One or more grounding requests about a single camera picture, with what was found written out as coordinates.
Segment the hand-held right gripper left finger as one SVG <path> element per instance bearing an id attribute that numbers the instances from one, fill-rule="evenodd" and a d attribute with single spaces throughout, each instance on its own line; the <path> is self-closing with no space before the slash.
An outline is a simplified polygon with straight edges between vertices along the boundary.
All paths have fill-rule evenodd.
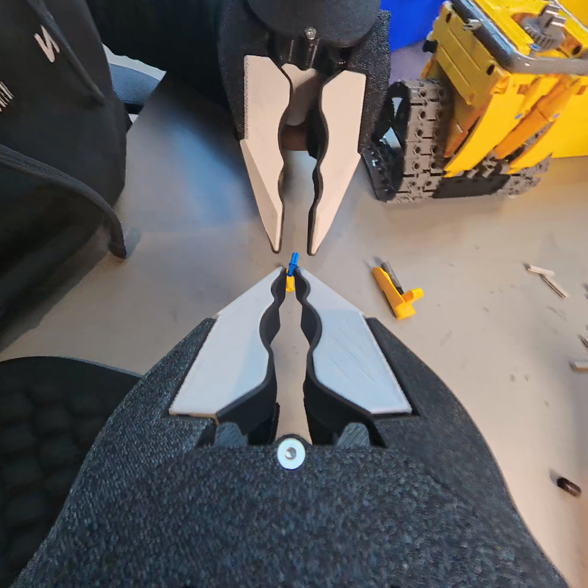
<path id="1" fill-rule="evenodd" d="M 285 269 L 275 269 L 213 317 L 171 415 L 216 422 L 263 422 L 276 403 L 271 343 L 281 321 Z"/>

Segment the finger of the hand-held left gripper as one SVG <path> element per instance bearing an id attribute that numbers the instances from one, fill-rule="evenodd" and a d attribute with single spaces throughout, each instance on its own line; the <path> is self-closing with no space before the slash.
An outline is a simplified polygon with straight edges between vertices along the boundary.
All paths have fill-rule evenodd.
<path id="1" fill-rule="evenodd" d="M 343 70 L 322 86 L 318 101 L 315 199 L 309 212 L 308 254 L 316 255 L 334 222 L 359 163 L 359 135 L 366 76 Z"/>
<path id="2" fill-rule="evenodd" d="M 263 227 L 274 253 L 282 245 L 283 156 L 280 136 L 292 86 L 269 57 L 244 58 L 244 132 L 241 150 Z"/>

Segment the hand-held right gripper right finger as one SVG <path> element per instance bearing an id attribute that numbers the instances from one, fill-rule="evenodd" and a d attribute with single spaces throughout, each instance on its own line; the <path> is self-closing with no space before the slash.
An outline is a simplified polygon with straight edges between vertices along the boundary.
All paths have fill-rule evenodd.
<path id="1" fill-rule="evenodd" d="M 369 419 L 412 414 L 366 315 L 306 269 L 296 270 L 296 296 L 311 382 Z"/>

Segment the yellow brick piece grey axle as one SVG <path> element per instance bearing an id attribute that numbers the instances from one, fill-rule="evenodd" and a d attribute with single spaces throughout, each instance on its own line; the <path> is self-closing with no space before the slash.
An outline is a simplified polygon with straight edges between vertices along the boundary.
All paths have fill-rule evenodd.
<path id="1" fill-rule="evenodd" d="M 424 296 L 421 288 L 405 291 L 387 261 L 374 267 L 372 274 L 385 295 L 396 319 L 404 320 L 415 315 L 414 303 Z"/>

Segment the yellow tracked brick vehicle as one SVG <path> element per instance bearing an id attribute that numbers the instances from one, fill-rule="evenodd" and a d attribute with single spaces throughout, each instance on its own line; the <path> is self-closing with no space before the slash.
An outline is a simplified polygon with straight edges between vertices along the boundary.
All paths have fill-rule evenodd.
<path id="1" fill-rule="evenodd" d="M 587 156 L 587 1 L 446 1 L 362 157 L 382 202 L 535 187 Z"/>

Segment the grey desk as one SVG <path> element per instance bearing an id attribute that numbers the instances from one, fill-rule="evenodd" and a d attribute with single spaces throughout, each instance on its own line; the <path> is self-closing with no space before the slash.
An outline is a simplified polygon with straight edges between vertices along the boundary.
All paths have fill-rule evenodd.
<path id="1" fill-rule="evenodd" d="M 511 495 L 568 584 L 587 587 L 587 158 L 556 159 L 532 191 L 382 203 L 359 163 L 316 256 L 306 254 L 315 160 L 285 153 L 285 224 L 270 248 L 225 111 L 169 73 L 128 133 L 130 258 L 97 233 L 52 295 L 1 334 L 1 360 L 67 356 L 145 373 L 200 321 L 300 254 L 300 264 L 378 318 L 452 389 Z M 389 262 L 421 288 L 396 319 L 372 274 Z M 525 264 L 555 272 L 563 299 Z M 556 485 L 579 485 L 573 497 Z"/>

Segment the blue plastic bin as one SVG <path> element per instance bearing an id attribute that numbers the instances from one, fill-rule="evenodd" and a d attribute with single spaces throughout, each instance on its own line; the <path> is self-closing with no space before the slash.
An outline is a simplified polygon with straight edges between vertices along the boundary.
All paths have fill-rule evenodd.
<path id="1" fill-rule="evenodd" d="M 389 46 L 393 52 L 423 41 L 430 32 L 444 1 L 381 1 L 390 13 Z"/>

